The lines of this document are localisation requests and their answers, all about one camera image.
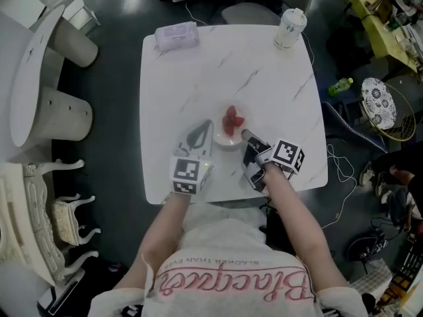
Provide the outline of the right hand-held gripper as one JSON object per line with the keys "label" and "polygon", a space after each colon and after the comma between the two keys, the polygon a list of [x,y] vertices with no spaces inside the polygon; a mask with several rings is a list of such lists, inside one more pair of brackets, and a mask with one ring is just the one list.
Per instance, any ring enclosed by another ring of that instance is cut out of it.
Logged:
{"label": "right hand-held gripper", "polygon": [[241,137],[247,143],[243,157],[242,169],[253,190],[264,190],[264,175],[266,164],[274,164],[281,171],[289,174],[299,174],[305,153],[300,146],[278,139],[276,144],[271,146],[253,134],[249,129],[243,129]]}

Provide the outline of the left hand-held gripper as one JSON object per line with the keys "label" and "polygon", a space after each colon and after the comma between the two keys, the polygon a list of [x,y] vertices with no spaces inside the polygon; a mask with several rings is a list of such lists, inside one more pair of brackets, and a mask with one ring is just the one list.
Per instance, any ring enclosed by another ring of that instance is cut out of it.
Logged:
{"label": "left hand-held gripper", "polygon": [[169,165],[174,193],[198,195],[205,188],[213,169],[213,132],[212,120],[204,119],[179,135]]}

